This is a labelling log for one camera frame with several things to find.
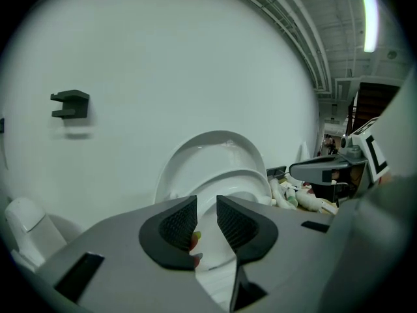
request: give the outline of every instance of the black wall mount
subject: black wall mount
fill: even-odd
[[[56,95],[51,94],[51,100],[63,103],[62,110],[52,112],[52,117],[87,118],[89,99],[90,95],[77,90],[61,91]]]

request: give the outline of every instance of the wall hook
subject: wall hook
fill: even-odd
[[[56,95],[51,94],[51,100],[63,103],[62,110],[52,112],[52,117],[62,119],[86,118],[89,107],[90,95],[82,91],[61,91]]]

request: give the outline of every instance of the ceiling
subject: ceiling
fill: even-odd
[[[366,53],[362,0],[250,1],[293,43],[323,103],[347,107],[360,82],[401,85],[411,68],[401,28],[381,3],[378,46]]]

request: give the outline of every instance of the ceiling light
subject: ceiling light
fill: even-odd
[[[365,5],[365,52],[374,52],[378,42],[379,15],[377,0],[364,0]]]

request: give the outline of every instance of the fluorescent light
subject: fluorescent light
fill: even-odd
[[[377,0],[364,0],[365,5],[365,52],[374,52],[378,42],[379,15]]]

